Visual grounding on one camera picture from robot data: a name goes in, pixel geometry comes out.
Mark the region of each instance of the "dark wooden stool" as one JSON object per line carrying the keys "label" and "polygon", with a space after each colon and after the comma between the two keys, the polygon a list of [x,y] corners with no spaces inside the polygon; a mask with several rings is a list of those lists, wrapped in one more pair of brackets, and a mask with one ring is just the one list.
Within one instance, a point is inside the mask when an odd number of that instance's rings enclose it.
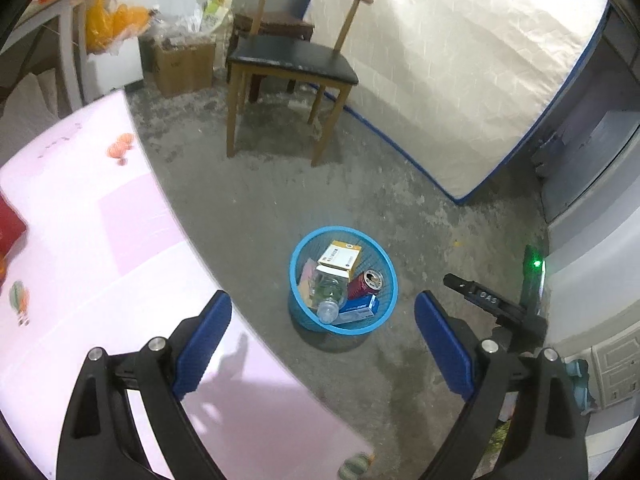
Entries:
{"label": "dark wooden stool", "polygon": [[[238,12],[234,16],[234,30],[229,40],[229,49],[226,52],[227,58],[238,47],[240,37],[249,36],[252,23],[254,22],[254,14],[252,12]],[[297,40],[311,41],[311,35],[314,33],[314,26],[311,23],[294,18],[286,12],[265,12],[260,20],[260,29],[258,34],[267,34],[268,36],[286,36],[287,38],[296,38]],[[249,88],[249,102],[255,103],[260,94],[260,83],[266,76],[254,75],[251,78],[251,86]],[[231,79],[230,66],[226,66],[226,82]],[[296,89],[295,79],[291,79],[287,85],[287,92],[293,94]]]}

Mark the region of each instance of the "mattress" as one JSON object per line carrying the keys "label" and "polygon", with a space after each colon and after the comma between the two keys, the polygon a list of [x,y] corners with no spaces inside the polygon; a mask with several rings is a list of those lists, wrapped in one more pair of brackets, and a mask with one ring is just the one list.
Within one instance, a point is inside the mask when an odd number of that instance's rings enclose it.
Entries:
{"label": "mattress", "polygon": [[[220,288],[138,140],[124,165],[106,155],[125,132],[134,126],[116,92],[60,121],[0,169],[2,192],[29,229],[0,291],[0,410],[49,479],[88,350],[132,352],[169,336]],[[28,324],[10,304],[16,282],[28,290]],[[172,478],[140,394],[129,399],[153,470]],[[182,405],[229,480],[334,480],[345,459],[372,452],[278,361],[236,306]]]}
{"label": "mattress", "polygon": [[[313,41],[333,45],[351,0],[311,0]],[[343,53],[350,109],[453,200],[532,132],[598,37],[607,0],[374,0]]]}

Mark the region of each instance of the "concrete floor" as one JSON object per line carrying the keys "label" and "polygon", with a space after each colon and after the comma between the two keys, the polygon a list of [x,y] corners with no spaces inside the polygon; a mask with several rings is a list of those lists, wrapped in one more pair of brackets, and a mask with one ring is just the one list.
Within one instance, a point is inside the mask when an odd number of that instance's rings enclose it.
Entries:
{"label": "concrete floor", "polygon": [[[515,160],[468,205],[456,206],[347,114],[324,163],[311,168],[319,133],[318,122],[306,125],[313,96],[306,88],[291,96],[263,89],[246,108],[238,154],[229,160],[223,82],[166,100],[148,81],[129,101],[160,184],[213,275],[287,367],[373,444],[367,477],[411,480],[462,407],[415,326],[415,296],[431,289],[451,315],[488,336],[493,318],[442,278],[453,272],[517,301],[525,245],[545,237],[537,183]],[[320,121],[329,107],[326,101]],[[398,274],[393,315],[358,346],[305,333],[287,311],[290,254],[305,234],[329,224],[375,238]]]}

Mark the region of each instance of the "black chair seat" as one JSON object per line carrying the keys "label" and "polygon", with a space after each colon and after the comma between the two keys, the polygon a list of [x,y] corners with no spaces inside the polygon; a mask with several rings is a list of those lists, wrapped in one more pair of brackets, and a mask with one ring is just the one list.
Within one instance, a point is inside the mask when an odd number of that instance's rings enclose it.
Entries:
{"label": "black chair seat", "polygon": [[250,36],[240,43],[228,61],[313,74],[350,85],[358,84],[358,76],[340,52],[295,38]]}

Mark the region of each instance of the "small product box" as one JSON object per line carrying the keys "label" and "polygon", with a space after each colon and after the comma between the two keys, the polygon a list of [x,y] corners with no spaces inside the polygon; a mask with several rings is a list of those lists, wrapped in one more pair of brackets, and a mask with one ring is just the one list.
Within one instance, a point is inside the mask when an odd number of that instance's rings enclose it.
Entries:
{"label": "small product box", "polygon": [[349,300],[342,306],[338,312],[338,317],[332,324],[342,325],[353,321],[359,321],[361,319],[367,319],[367,317],[373,317],[378,313],[379,307],[380,300],[373,294],[362,298],[356,298],[355,300]]}
{"label": "small product box", "polygon": [[345,242],[334,240],[320,256],[318,264],[334,267],[335,269],[346,270],[349,279],[353,279],[353,273],[358,265],[360,251],[362,247]]}
{"label": "small product box", "polygon": [[323,274],[330,274],[332,276],[336,276],[342,280],[345,280],[346,282],[349,281],[349,271],[348,270],[342,270],[342,269],[336,269],[335,267],[329,267],[326,265],[318,265],[316,267],[316,271],[317,272],[322,272]]}

